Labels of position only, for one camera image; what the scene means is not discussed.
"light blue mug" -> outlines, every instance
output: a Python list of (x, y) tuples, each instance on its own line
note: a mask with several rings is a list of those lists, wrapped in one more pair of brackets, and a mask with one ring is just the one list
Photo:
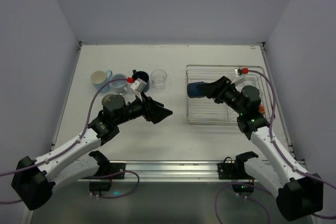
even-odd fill
[(113, 90), (117, 94), (124, 95), (128, 91), (127, 77), (121, 73), (117, 73), (113, 76), (112, 80), (115, 80), (111, 83)]
[[(91, 83), (94, 85), (94, 87), (99, 90), (104, 84), (106, 84), (108, 81), (112, 79), (112, 70), (106, 70), (104, 71), (95, 71), (92, 73), (90, 80)], [(110, 91), (110, 85), (106, 85), (100, 93), (106, 93)]]

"metal wire basket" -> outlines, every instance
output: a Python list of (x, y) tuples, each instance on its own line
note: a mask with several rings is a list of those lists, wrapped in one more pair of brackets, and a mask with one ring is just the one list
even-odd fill
[[(265, 73), (258, 66), (214, 66), (214, 65), (188, 65), (186, 67), (186, 85), (193, 82), (213, 82), (222, 76), (233, 81), (235, 69), (248, 67)], [(265, 80), (256, 73), (245, 75), (246, 81), (236, 86), (238, 91), (246, 85), (251, 85), (260, 90), (261, 105), (265, 108), (265, 117), (269, 120), (271, 113), (271, 96)], [(227, 124), (236, 125), (238, 114), (226, 104), (216, 104), (208, 98), (190, 99), (186, 94), (186, 116), (190, 123), (197, 124)]]

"blue cup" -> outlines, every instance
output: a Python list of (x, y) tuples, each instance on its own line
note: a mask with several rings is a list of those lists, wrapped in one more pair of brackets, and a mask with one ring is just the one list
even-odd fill
[(132, 79), (137, 80), (138, 78), (140, 78), (141, 80), (143, 80), (147, 83), (145, 88), (142, 91), (142, 92), (146, 93), (149, 89), (149, 75), (144, 71), (136, 71), (134, 69)]
[[(106, 70), (104, 71), (95, 71), (92, 73), (90, 80), (91, 83), (94, 85), (94, 87), (99, 90), (104, 84), (106, 84), (108, 81), (112, 79), (112, 70)], [(106, 85), (100, 93), (106, 93), (110, 91), (110, 85)]]

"dark blue cup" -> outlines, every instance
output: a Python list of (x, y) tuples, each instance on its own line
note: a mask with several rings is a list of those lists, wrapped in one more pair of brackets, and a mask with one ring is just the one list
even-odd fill
[(145, 81), (147, 84), (145, 88), (143, 89), (143, 92), (146, 93), (149, 89), (149, 75), (144, 72), (144, 71), (136, 71), (135, 69), (133, 70), (133, 75), (132, 78), (134, 80), (140, 78), (141, 80)]

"clear plastic cup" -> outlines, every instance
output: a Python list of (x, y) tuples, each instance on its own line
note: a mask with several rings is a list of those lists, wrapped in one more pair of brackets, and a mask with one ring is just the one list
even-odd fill
[(156, 90), (164, 90), (166, 88), (167, 73), (161, 69), (155, 70), (151, 74), (153, 87)]

